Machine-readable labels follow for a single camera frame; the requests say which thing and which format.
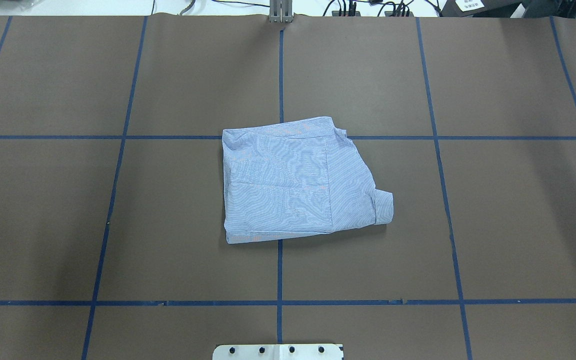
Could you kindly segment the aluminium frame post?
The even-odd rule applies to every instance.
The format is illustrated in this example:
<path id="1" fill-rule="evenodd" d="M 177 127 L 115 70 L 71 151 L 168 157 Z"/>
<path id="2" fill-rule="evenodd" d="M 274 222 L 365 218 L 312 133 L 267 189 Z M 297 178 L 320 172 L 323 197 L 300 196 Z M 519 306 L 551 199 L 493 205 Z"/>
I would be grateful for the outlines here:
<path id="1" fill-rule="evenodd" d="M 294 20 L 294 11 L 292 0 L 269 1 L 270 23 L 292 23 L 293 20 Z"/>

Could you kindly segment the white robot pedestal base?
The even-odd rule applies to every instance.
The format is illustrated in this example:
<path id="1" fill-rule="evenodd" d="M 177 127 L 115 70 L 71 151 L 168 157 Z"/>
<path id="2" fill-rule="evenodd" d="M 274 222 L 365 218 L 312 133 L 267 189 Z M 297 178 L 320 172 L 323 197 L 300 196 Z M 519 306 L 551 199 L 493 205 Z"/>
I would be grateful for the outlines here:
<path id="1" fill-rule="evenodd" d="M 343 360 L 342 344 L 222 344 L 215 347 L 213 360 Z"/>

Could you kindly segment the light blue striped shirt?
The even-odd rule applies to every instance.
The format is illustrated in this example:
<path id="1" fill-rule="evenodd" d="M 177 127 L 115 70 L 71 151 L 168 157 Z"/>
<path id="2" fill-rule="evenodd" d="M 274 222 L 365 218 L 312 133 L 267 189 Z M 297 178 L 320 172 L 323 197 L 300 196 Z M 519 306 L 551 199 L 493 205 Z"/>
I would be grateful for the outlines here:
<path id="1" fill-rule="evenodd" d="M 329 116 L 222 132 L 229 244 L 390 224 L 394 196 Z"/>

